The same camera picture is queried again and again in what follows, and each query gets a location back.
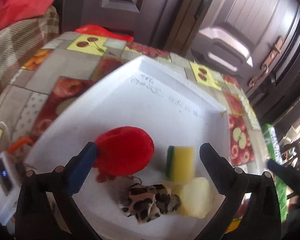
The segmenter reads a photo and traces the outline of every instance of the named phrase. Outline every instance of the checkered cloth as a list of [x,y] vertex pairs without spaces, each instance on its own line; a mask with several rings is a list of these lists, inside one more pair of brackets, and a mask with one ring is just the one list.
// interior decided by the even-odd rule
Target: checkered cloth
[[0,31],[0,94],[38,49],[59,34],[59,16],[51,6],[40,17],[19,21]]

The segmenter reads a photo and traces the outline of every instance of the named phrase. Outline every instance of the wooden door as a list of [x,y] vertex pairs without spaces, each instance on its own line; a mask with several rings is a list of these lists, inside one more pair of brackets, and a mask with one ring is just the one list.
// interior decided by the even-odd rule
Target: wooden door
[[[289,44],[289,34],[300,16],[298,9],[296,0],[212,0],[199,30],[193,37],[189,35],[190,49],[185,51],[186,44],[182,52],[191,60],[234,76],[248,92],[252,77],[262,76],[261,65],[278,39],[284,40],[282,49]],[[281,55],[277,53],[274,60]]]
[[178,0],[57,0],[62,32],[94,24],[155,46],[169,32]]

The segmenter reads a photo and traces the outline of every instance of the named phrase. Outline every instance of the device screen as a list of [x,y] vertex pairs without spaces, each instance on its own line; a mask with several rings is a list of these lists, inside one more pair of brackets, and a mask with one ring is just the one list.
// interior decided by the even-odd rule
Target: device screen
[[2,159],[0,159],[0,184],[3,188],[5,195],[8,195],[8,193],[12,189],[12,183]]

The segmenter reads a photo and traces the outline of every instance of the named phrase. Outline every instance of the animal print pouch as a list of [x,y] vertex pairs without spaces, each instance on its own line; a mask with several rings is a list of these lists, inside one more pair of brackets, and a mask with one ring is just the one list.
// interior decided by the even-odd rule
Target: animal print pouch
[[177,211],[181,201],[162,184],[141,186],[136,183],[121,192],[118,205],[127,217],[134,215],[142,224]]

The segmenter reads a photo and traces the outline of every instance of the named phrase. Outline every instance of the fruit print tablecloth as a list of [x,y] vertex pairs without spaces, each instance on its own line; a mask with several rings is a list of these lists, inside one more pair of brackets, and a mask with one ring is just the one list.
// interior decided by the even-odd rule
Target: fruit print tablecloth
[[[177,54],[138,43],[66,32],[28,60],[0,96],[0,150],[22,136],[37,140],[72,102],[101,78],[141,54],[147,55],[196,83],[213,96],[229,115],[229,160],[233,165],[266,156],[258,120],[237,81]],[[15,155],[21,159],[27,147]]]

